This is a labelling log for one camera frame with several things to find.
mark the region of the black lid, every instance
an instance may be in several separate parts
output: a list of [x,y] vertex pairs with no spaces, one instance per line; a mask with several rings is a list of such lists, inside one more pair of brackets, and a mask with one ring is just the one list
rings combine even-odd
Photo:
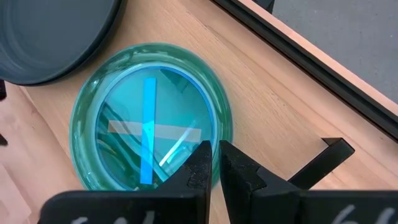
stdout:
[[71,72],[98,48],[121,2],[0,1],[0,79],[35,85]]

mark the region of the gray background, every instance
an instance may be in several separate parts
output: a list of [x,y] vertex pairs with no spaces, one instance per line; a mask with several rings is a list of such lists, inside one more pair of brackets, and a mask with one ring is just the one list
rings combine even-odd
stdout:
[[275,0],[273,15],[398,103],[398,0]]

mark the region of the glass petri dish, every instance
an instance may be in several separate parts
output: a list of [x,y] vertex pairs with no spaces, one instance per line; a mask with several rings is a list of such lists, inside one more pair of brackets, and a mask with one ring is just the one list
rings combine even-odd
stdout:
[[204,140],[219,179],[219,141],[232,141],[228,99],[211,68],[175,45],[135,45],[81,88],[70,121],[72,162],[89,190],[150,190]]

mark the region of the wooden table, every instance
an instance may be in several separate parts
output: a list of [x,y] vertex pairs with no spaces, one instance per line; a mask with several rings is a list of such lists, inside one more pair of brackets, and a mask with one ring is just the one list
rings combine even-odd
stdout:
[[[398,105],[262,13],[398,114]],[[68,148],[76,95],[104,60],[143,42],[177,44],[203,58],[228,94],[233,143],[277,175],[288,179],[324,150],[321,138],[343,137],[355,154],[314,188],[398,188],[397,143],[212,2],[134,0],[128,1],[121,26],[104,52],[74,76],[40,87],[7,84],[9,97],[0,103],[0,133],[9,141],[8,147],[0,148],[0,223],[36,223],[48,198],[82,189]],[[228,223],[220,184],[212,192],[210,222]]]

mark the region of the blue strip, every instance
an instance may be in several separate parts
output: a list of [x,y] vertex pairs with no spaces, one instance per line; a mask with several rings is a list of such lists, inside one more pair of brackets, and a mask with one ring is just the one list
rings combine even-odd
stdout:
[[144,80],[142,111],[141,178],[142,184],[152,184],[155,141],[156,78]]

